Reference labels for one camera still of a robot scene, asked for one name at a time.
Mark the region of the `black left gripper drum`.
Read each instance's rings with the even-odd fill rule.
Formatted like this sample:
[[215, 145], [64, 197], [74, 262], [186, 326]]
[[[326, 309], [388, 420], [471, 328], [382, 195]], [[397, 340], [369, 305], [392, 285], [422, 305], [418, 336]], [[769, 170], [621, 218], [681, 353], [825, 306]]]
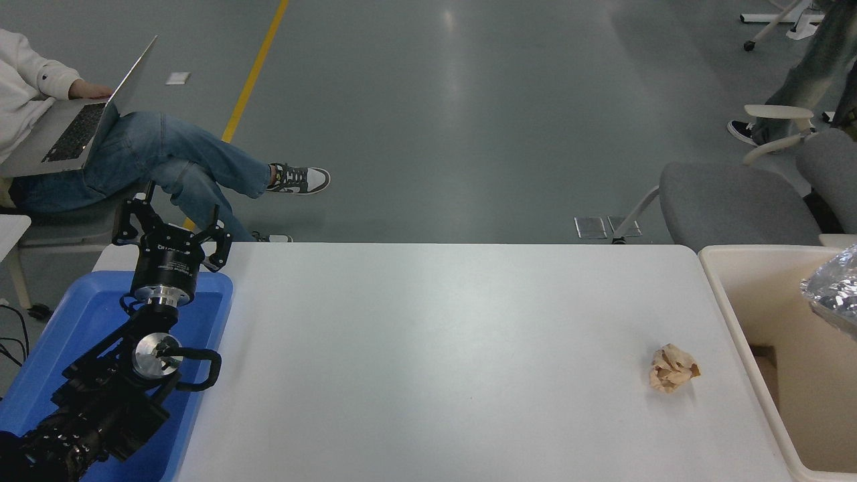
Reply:
[[196, 289], [204, 251], [193, 232], [171, 224], [144, 233], [132, 289], [168, 286]]

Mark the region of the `person's hand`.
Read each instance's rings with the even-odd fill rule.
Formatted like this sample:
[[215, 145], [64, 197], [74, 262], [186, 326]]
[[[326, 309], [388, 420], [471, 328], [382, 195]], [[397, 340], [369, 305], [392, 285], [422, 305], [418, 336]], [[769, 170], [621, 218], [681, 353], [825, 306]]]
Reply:
[[92, 83], [82, 78], [74, 80], [68, 89], [70, 100], [100, 100], [110, 98], [113, 94], [114, 89], [110, 86]]

